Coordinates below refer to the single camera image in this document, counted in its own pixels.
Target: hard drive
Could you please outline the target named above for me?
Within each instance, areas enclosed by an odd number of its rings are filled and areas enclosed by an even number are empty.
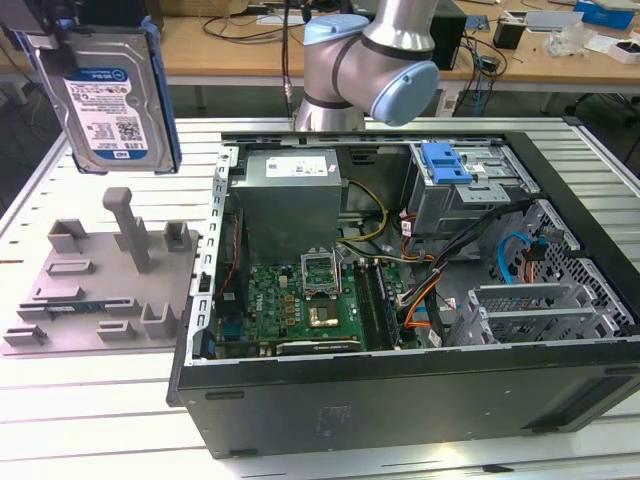
[[[83,27],[67,32],[63,48],[36,51],[81,172],[177,172],[181,155],[158,39],[149,24]]]

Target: hard drive label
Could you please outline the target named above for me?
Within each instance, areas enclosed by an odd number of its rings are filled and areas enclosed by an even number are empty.
[[[65,84],[89,148],[107,160],[144,158],[147,139],[138,112],[127,102],[132,87],[125,70],[80,68]]]

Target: table leg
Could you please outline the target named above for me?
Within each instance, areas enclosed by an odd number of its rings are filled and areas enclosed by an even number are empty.
[[[553,104],[556,99],[555,93],[547,93],[542,101],[542,105],[540,106],[540,113],[549,113],[549,108]]]
[[[204,110],[207,108],[207,99],[204,96],[204,88],[202,85],[195,85],[193,87],[193,93],[196,97],[196,108],[198,110]]]
[[[438,100],[438,108],[436,109],[436,117],[453,117],[461,91],[459,87],[445,87],[442,89],[440,100]]]

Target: blue box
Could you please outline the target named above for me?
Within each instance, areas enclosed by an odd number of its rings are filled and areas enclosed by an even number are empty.
[[[607,10],[587,0],[578,0],[574,12],[584,12],[582,21],[603,27],[626,30],[633,18],[631,10]]]

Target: blue cable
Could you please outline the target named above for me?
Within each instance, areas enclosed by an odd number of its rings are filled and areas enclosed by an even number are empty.
[[[500,272],[502,272],[502,277],[504,281],[508,284],[513,284],[513,277],[509,273],[509,266],[507,265],[507,259],[505,258],[504,249],[507,245],[507,242],[512,238],[519,238],[522,240],[527,246],[531,245],[533,240],[522,233],[510,233],[506,237],[502,239],[500,245],[498,245],[498,266],[500,267]]]
[[[482,98],[482,71],[480,71],[480,77],[478,78],[478,96],[476,97],[476,106],[473,107],[473,116],[477,117],[480,113],[480,99]]]

